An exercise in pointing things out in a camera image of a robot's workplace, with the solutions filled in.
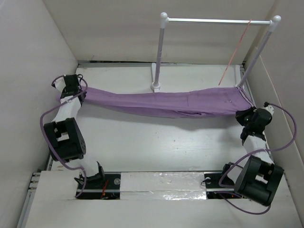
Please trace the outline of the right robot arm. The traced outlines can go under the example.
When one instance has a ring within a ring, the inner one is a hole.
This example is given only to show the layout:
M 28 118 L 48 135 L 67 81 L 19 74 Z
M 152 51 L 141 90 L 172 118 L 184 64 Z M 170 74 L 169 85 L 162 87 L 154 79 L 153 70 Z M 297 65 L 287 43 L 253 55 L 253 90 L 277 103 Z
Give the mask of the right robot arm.
M 243 126 L 240 139 L 247 151 L 242 160 L 246 163 L 238 176 L 232 172 L 237 163 L 227 165 L 219 176 L 219 186 L 233 187 L 235 193 L 263 206 L 271 205 L 284 173 L 283 168 L 272 161 L 266 147 L 264 131 L 273 114 L 274 108 L 269 104 L 236 112 L 236 120 Z

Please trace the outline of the purple trousers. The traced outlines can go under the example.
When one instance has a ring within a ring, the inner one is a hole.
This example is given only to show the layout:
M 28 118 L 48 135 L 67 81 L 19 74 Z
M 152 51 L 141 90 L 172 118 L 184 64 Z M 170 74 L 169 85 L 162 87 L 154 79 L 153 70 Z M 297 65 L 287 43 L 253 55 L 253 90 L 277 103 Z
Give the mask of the purple trousers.
M 143 94 L 115 94 L 88 88 L 85 102 L 123 113 L 165 118 L 235 115 L 237 111 L 248 110 L 254 106 L 241 87 Z

